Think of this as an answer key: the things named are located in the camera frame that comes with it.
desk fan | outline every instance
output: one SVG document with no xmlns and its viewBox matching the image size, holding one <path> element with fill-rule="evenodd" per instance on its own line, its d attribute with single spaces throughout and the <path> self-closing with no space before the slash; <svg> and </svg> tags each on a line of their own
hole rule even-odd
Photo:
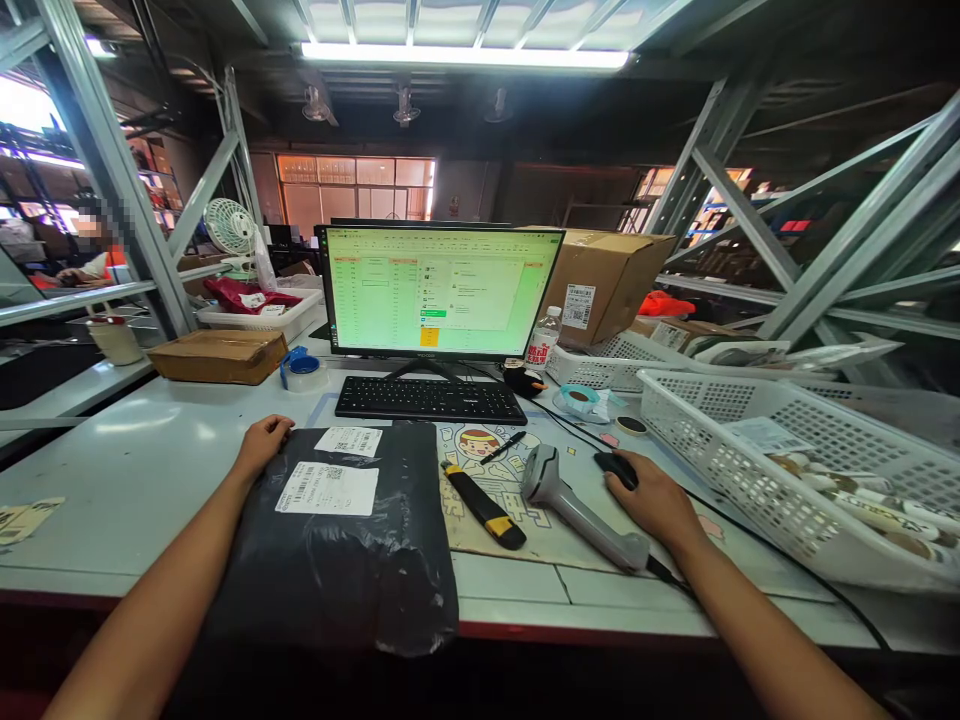
<svg viewBox="0 0 960 720">
<path fill-rule="evenodd" d="M 234 256 L 224 260 L 233 268 L 226 273 L 227 277 L 242 282 L 256 281 L 253 243 L 257 225 L 243 205 L 228 198 L 214 198 L 203 211 L 203 221 L 213 244 Z"/>
</svg>

hand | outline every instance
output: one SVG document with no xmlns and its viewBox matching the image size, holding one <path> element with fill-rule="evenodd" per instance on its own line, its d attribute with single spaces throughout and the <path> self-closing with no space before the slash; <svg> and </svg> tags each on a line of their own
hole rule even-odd
<svg viewBox="0 0 960 720">
<path fill-rule="evenodd" d="M 648 457 L 623 450 L 613 452 L 633 466 L 640 484 L 631 492 L 613 473 L 604 473 L 603 477 L 607 489 L 637 525 L 663 543 L 675 558 L 713 547 L 690 499 L 673 478 Z"/>
<path fill-rule="evenodd" d="M 243 436 L 243 444 L 233 467 L 253 477 L 259 475 L 280 450 L 294 425 L 296 423 L 293 420 L 283 415 L 271 415 L 255 422 Z"/>
<path fill-rule="evenodd" d="M 57 273 L 58 280 L 63 280 L 68 277 L 75 277 L 77 282 L 92 282 L 93 280 L 97 279 L 93 277 L 93 275 L 87 275 L 85 272 L 80 270 L 80 268 L 67 268 L 66 270 L 61 270 Z"/>
</svg>

computer mouse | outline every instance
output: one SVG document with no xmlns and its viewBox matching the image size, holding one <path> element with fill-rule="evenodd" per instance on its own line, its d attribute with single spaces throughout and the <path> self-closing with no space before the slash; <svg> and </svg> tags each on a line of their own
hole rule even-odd
<svg viewBox="0 0 960 720">
<path fill-rule="evenodd" d="M 627 462 L 626 458 L 614 455 L 613 453 L 597 453 L 593 456 L 593 459 L 597 465 L 600 466 L 601 470 L 604 472 L 612 472 L 620 478 L 620 482 L 623 483 L 623 486 L 627 490 L 633 492 L 640 485 L 633 465 Z"/>
</svg>

monitor stand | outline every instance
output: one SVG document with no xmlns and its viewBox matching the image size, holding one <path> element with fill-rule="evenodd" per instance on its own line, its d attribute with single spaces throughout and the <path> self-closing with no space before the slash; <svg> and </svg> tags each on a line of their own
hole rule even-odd
<svg viewBox="0 0 960 720">
<path fill-rule="evenodd" d="M 397 378 L 406 375 L 408 372 L 417 372 L 418 370 L 432 372 L 434 375 L 439 375 L 450 382 L 463 382 L 460 378 L 447 370 L 440 363 L 434 362 L 430 358 L 417 358 L 416 360 L 411 360 L 399 370 L 394 370 L 384 379 L 396 380 Z"/>
</svg>

ceiling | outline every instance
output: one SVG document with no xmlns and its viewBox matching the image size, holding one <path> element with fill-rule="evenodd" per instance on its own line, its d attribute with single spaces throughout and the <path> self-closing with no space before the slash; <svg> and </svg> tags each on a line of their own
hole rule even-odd
<svg viewBox="0 0 960 720">
<path fill-rule="evenodd" d="M 205 72 L 237 68 L 248 134 L 274 147 L 389 147 L 478 159 L 670 164 L 713 80 L 773 75 L 738 152 L 820 169 L 935 112 L 956 86 L 949 3 L 934 0 L 149 0 L 172 69 L 149 64 L 131 0 L 74 0 L 129 61 L 105 74 L 214 118 Z M 632 50 L 612 77 L 311 63 L 302 41 Z M 300 113 L 321 89 L 337 125 Z M 397 86 L 421 116 L 392 120 Z M 497 88 L 512 119 L 483 121 Z"/>
</svg>

